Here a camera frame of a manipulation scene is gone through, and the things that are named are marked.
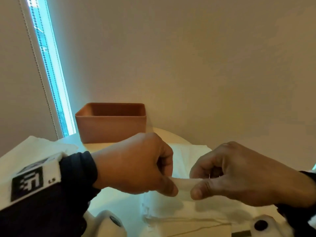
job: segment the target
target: table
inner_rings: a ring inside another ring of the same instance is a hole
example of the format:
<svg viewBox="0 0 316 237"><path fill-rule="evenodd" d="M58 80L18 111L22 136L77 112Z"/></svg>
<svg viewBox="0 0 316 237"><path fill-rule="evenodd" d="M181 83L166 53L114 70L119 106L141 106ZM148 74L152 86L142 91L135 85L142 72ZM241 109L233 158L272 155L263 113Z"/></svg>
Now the table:
<svg viewBox="0 0 316 237"><path fill-rule="evenodd" d="M148 127L147 132L157 133L167 143L191 144L180 136L159 128ZM82 144L78 133L62 138L58 140L58 142L75 144L79 147L79 152L87 150L95 152L112 145L112 143ZM100 211L110 210L122 220L129 237L146 236L146 224L142 221L140 216L140 195L130 195L116 189L105 188L91 201L88 210L94 216ZM258 212L272 216L277 222L284 222L284 218L276 211L276 207L274 206L260 207L258 208ZM229 226L216 226L209 229L202 229L198 232L191 233L191 235L184 234L181 236L230 237L231 230Z"/></svg>

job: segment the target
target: light from window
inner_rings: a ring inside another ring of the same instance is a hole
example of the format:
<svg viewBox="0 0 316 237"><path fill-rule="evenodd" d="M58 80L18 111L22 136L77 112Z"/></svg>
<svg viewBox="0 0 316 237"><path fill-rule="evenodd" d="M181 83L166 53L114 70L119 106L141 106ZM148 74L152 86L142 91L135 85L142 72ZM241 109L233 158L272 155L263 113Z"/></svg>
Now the light from window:
<svg viewBox="0 0 316 237"><path fill-rule="evenodd" d="M46 0L27 0L63 136L76 133Z"/></svg>

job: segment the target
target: wall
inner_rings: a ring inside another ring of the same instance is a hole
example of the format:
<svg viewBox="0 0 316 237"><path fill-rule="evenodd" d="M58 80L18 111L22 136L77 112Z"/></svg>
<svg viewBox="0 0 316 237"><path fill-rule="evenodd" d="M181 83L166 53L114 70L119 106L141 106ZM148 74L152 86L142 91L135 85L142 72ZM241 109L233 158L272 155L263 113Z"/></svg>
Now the wall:
<svg viewBox="0 0 316 237"><path fill-rule="evenodd" d="M1 157L30 135L57 137L18 0L1 0L0 30ZM43 78L51 100L45 71Z"/></svg>
<svg viewBox="0 0 316 237"><path fill-rule="evenodd" d="M316 0L48 0L73 112L141 102L211 148L316 162Z"/></svg>

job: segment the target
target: black sleeve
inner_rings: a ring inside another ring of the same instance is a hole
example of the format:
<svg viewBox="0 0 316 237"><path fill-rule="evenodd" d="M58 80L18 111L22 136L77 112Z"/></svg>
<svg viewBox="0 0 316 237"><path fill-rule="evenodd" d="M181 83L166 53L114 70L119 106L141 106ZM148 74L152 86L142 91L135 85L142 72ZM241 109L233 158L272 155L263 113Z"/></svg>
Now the black sleeve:
<svg viewBox="0 0 316 237"><path fill-rule="evenodd" d="M60 163L61 182L0 211L2 237L79 237L83 214L100 190L92 187L98 172L90 153L76 153Z"/></svg>
<svg viewBox="0 0 316 237"><path fill-rule="evenodd" d="M315 181L316 174L301 171ZM316 215L316 204L309 208L294 208L286 204L276 204L278 212L283 215L289 225L294 229L295 237L316 236L316 229L308 224L308 221Z"/></svg>

